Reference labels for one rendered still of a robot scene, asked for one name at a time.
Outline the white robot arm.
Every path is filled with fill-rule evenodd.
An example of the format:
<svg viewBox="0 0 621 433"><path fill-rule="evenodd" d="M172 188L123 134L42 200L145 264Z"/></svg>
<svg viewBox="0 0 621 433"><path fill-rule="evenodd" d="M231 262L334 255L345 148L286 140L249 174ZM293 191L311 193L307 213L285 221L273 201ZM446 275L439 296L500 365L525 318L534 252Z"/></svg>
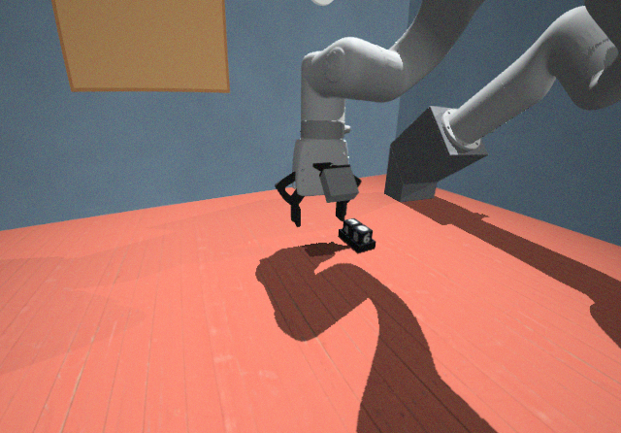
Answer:
<svg viewBox="0 0 621 433"><path fill-rule="evenodd" d="M307 54L301 137L342 139L349 133L344 98L384 103L403 95L440 64L484 1L422 0L412 25L389 50L347 37ZM458 110L442 115L453 144L476 149L480 138L537 104L555 79L580 109L621 101L621 0L584 0L584 5L558 17L502 74ZM327 203L358 195L350 165L313 163L313 168L320 171Z"/></svg>

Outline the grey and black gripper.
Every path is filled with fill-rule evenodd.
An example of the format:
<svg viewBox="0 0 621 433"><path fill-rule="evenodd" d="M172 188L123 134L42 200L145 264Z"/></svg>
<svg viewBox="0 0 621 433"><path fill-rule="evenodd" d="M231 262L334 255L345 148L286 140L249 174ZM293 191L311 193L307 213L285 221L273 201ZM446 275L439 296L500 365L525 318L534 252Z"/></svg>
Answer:
<svg viewBox="0 0 621 433"><path fill-rule="evenodd" d="M306 155L306 152L309 155ZM304 197L324 195L319 178L320 171L313 168L313 163L326 162L336 165L348 164L346 141L343 138L308 139L301 137L295 143L292 173L275 184L283 200L291 206L291 220L294 221L297 227L301 226L301 208L299 204ZM295 189L292 195L289 195L285 190L290 184ZM336 202L336 217L340 221L344 221L349 201Z"/></svg>

